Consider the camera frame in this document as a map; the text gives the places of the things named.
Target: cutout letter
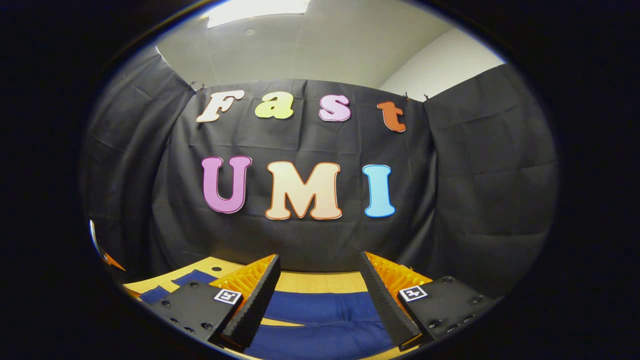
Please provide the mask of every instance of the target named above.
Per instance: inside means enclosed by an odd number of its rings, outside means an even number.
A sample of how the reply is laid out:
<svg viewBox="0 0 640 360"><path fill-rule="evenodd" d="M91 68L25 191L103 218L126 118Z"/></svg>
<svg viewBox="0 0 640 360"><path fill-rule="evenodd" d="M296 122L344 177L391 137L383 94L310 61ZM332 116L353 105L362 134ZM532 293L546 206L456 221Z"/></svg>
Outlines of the cutout letter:
<svg viewBox="0 0 640 360"><path fill-rule="evenodd" d="M320 99L320 118L324 121L346 121L351 117L351 110L346 106L349 99L344 95L326 95Z"/></svg>
<svg viewBox="0 0 640 360"><path fill-rule="evenodd" d="M240 100L244 97L244 90L234 90L225 92L214 92L211 94L211 101L205 108L202 115L196 118L197 122L210 122L216 121L220 118L218 115L218 109L225 112L229 110L231 104L234 103L234 99Z"/></svg>
<svg viewBox="0 0 640 360"><path fill-rule="evenodd" d="M268 218L286 220L291 216L291 211L286 207L287 197L299 218L305 216L314 197L316 206L310 212L312 218L331 220L342 216L335 196L335 178L340 172L338 164L317 164L306 183L303 183L296 167L288 161L270 163L267 170L273 174L271 208L265 212Z"/></svg>
<svg viewBox="0 0 640 360"><path fill-rule="evenodd" d="M251 158L248 156L234 156L229 159L229 165L234 169L234 189L230 198L222 199L218 194L218 169L222 166L222 159L206 158L202 160L204 199L210 208L218 213L231 214L243 207L246 168L251 165L251 162Z"/></svg>
<svg viewBox="0 0 640 360"><path fill-rule="evenodd" d="M391 168L386 165L367 165L362 172L369 178L369 207L364 213L370 218L383 218L393 215L396 208L389 198Z"/></svg>
<svg viewBox="0 0 640 360"><path fill-rule="evenodd" d="M291 110L293 95L288 92L277 91L268 93L262 97L262 101L264 102L255 108L255 116L257 117L265 119L270 117L286 119L293 115L293 110Z"/></svg>
<svg viewBox="0 0 640 360"><path fill-rule="evenodd" d="M398 115L402 115L402 109L396 108L396 105L391 102L381 102L378 104L378 109L382 110L382 118L385 121L385 125L398 133L404 132L406 126L398 122Z"/></svg>

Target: ceiling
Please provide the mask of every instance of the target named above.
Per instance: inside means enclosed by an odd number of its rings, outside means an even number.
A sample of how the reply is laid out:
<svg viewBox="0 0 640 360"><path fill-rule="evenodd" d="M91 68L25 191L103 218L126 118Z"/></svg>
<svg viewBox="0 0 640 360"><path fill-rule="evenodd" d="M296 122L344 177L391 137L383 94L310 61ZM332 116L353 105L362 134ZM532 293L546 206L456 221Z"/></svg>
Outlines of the ceiling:
<svg viewBox="0 0 640 360"><path fill-rule="evenodd" d="M304 15L270 15L207 29L193 19L160 39L166 61L199 88L315 79L379 88L453 25L400 0L311 0Z"/></svg>

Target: black fabric backdrop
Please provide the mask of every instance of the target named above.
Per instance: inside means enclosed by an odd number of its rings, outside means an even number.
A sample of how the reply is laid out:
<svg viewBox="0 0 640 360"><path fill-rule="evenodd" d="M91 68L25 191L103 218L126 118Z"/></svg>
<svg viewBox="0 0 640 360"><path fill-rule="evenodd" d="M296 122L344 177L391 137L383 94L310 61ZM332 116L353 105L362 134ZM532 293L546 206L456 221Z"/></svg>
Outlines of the black fabric backdrop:
<svg viewBox="0 0 640 360"><path fill-rule="evenodd" d="M532 265L552 223L558 167L547 120L508 64L424 107L438 154L438 195L433 249L421 269L503 295Z"/></svg>
<svg viewBox="0 0 640 360"><path fill-rule="evenodd" d="M249 263L272 253L281 255L284 270L354 271L356 255L366 250L430 277L459 277L498 296L534 261L550 225L557 181L552 137L540 107L509 65L424 104L311 80L252 81L194 92L153 47L122 73L99 100L81 166L86 212L99 245L127 269L114 270L121 281L163 274L206 256ZM230 90L244 90L245 96L219 111L217 121L195 121L212 93ZM285 120L256 117L262 96L274 91L293 94L294 114ZM319 118L319 100L328 94L350 100L349 120ZM385 101L403 109L404 133L384 125L376 105ZM211 156L224 160L223 197L232 190L229 159L253 159L246 201L237 213L218 213L204 201L201 161ZM342 217L266 218L273 181L266 167L272 161L294 163L304 181L317 163L339 164ZM396 213L390 217L364 214L369 189L362 167L370 164L392 169Z"/></svg>

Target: letter m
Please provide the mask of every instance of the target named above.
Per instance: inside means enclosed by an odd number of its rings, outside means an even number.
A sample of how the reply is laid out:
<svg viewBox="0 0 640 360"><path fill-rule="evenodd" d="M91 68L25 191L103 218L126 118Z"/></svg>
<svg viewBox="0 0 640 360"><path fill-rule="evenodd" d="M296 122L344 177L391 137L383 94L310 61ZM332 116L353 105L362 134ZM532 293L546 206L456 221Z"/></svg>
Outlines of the letter m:
<svg viewBox="0 0 640 360"><path fill-rule="evenodd" d="M307 214L313 198L316 198L316 205L310 212L312 218L331 220L342 216L335 195L335 179L340 172L338 164L317 164L306 183L288 161L270 163L267 170L273 174L271 208L265 212L268 218L286 220L291 216L291 211L286 208L287 197L299 218Z"/></svg>

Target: pink letter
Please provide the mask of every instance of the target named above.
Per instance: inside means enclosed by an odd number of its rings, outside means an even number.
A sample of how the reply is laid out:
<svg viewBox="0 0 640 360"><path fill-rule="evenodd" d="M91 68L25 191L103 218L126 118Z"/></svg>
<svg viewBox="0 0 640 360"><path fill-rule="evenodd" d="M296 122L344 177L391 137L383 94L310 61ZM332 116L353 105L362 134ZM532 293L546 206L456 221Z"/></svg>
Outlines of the pink letter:
<svg viewBox="0 0 640 360"><path fill-rule="evenodd" d="M346 106L349 99L344 95L326 95L320 99L320 118L324 121L346 121L351 117L351 110Z"/></svg>
<svg viewBox="0 0 640 360"><path fill-rule="evenodd" d="M251 158L248 156L234 156L229 159L229 165L234 169L234 189L229 199L222 199L218 194L218 169L222 166L222 159L206 158L202 160L204 199L210 208L219 213L231 214L243 207L246 168L251 165L251 162Z"/></svg>

